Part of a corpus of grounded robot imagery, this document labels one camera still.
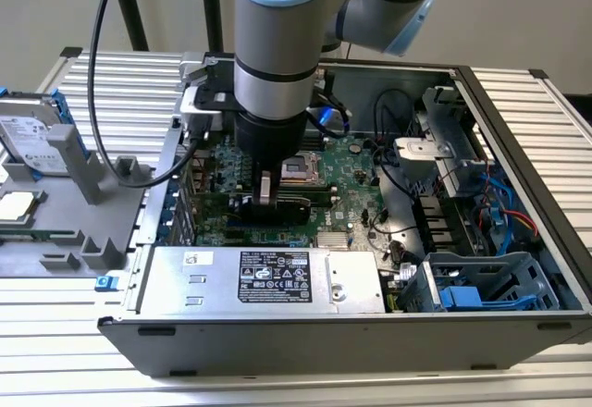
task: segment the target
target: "hard drive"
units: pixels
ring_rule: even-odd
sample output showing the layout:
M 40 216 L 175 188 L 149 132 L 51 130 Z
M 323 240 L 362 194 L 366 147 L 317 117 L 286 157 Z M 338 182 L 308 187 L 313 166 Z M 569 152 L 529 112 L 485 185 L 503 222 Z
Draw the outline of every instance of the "hard drive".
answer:
M 24 163 L 45 176 L 67 176 L 60 153 L 46 140 L 57 123 L 74 125 L 61 92 L 36 94 L 0 89 L 0 142 L 12 162 Z M 79 143 L 88 157 L 80 136 Z

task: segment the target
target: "robotic arm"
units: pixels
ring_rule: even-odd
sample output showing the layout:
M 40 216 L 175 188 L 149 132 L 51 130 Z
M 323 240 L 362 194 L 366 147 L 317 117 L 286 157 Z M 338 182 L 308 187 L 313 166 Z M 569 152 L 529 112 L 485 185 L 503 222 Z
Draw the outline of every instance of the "robotic arm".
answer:
M 254 161 L 254 201 L 272 204 L 281 163 L 298 151 L 325 42 L 401 56 L 433 0 L 235 0 L 235 121 Z

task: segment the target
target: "psu label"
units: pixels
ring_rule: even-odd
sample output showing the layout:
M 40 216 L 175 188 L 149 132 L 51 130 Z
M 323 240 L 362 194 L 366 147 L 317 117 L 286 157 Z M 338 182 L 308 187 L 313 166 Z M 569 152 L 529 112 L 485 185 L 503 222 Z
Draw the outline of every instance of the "psu label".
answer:
M 239 300 L 312 302 L 308 252 L 240 252 Z

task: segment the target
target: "green circuit board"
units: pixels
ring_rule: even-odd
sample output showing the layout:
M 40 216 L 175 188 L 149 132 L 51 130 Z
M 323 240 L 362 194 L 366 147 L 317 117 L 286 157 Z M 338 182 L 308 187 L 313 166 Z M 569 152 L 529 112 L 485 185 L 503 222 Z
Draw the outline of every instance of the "green circuit board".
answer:
M 200 159 L 194 177 L 193 214 L 200 246 L 312 247 L 319 233 L 347 233 L 350 251 L 375 251 L 382 256 L 387 248 L 385 236 L 376 233 L 368 239 L 362 212 L 372 218 L 383 208 L 380 187 L 372 178 L 376 170 L 370 150 L 353 136 L 324 143 L 323 151 L 303 151 L 316 159 L 318 176 L 310 187 L 292 193 L 322 205 L 311 209 L 307 224 L 299 226 L 248 226 L 229 210 L 231 199 L 250 189 L 251 163 L 233 146 L 229 136 L 213 141 L 207 158 Z

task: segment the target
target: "black pole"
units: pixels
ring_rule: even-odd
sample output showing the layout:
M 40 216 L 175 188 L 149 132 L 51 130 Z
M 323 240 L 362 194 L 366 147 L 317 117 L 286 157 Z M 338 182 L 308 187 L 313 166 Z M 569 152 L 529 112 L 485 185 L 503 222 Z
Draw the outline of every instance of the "black pole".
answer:
M 118 2 L 123 21 L 128 29 L 131 48 L 134 51 L 149 51 L 138 2 L 136 0 L 118 0 Z
M 203 12 L 205 13 L 205 27 L 207 29 L 207 42 L 210 51 L 223 53 L 224 38 L 222 36 L 220 0 L 203 0 Z

